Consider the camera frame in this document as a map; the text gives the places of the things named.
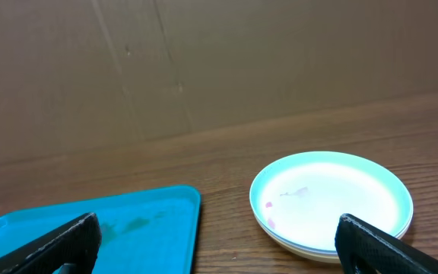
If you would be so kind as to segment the yellow-green plate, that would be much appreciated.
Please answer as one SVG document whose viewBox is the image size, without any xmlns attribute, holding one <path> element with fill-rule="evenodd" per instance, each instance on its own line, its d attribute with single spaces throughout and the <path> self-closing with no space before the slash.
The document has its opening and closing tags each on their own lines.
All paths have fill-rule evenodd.
<svg viewBox="0 0 438 274">
<path fill-rule="evenodd" d="M 320 263 L 340 264 L 337 253 L 322 253 L 320 251 L 307 250 L 305 247 L 296 247 L 293 244 L 289 244 L 288 242 L 280 239 L 279 236 L 276 236 L 273 232 L 269 231 L 264 225 L 260 224 L 259 226 L 273 241 L 293 254 Z"/>
</svg>

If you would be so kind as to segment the white plate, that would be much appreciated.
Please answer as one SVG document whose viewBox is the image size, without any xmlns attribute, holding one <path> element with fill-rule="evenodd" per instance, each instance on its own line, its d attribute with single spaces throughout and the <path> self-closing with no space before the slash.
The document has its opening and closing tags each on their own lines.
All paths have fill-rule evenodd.
<svg viewBox="0 0 438 274">
<path fill-rule="evenodd" d="M 329 250 L 318 250 L 309 247 L 304 247 L 298 244 L 292 244 L 287 240 L 282 240 L 279 236 L 277 236 L 273 231 L 267 228 L 265 225 L 261 223 L 259 217 L 255 216 L 255 220 L 262 228 L 262 230 L 277 244 L 282 246 L 284 249 L 288 250 L 291 253 L 294 253 L 303 258 L 307 258 L 309 260 L 315 260 L 324 263 L 338 263 L 338 255 L 336 251 Z"/>
</svg>

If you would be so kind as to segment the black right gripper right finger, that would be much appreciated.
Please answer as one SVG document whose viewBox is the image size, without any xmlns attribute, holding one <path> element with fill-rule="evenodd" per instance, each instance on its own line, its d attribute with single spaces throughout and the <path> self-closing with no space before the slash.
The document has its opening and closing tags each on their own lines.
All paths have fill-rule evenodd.
<svg viewBox="0 0 438 274">
<path fill-rule="evenodd" d="M 438 274 L 438 260 L 351 215 L 339 218 L 335 248 L 345 274 Z"/>
</svg>

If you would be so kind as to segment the light blue plate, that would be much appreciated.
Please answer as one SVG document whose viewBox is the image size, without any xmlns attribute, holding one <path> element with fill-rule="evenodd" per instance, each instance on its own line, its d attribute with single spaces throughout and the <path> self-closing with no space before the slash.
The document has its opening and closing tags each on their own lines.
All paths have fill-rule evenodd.
<svg viewBox="0 0 438 274">
<path fill-rule="evenodd" d="M 344 213 L 402 237 L 414 203 L 407 187 L 374 161 L 335 151 L 289 155 L 264 167 L 252 181 L 254 216 L 282 240 L 335 251 Z"/>
</svg>

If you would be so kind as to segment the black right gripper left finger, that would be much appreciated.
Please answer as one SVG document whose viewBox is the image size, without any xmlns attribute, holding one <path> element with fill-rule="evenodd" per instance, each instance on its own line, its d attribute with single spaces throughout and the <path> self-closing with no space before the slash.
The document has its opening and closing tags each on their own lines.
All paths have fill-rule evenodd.
<svg viewBox="0 0 438 274">
<path fill-rule="evenodd" d="M 97 215 L 84 213 L 0 257 L 0 274 L 91 274 L 101 242 Z"/>
</svg>

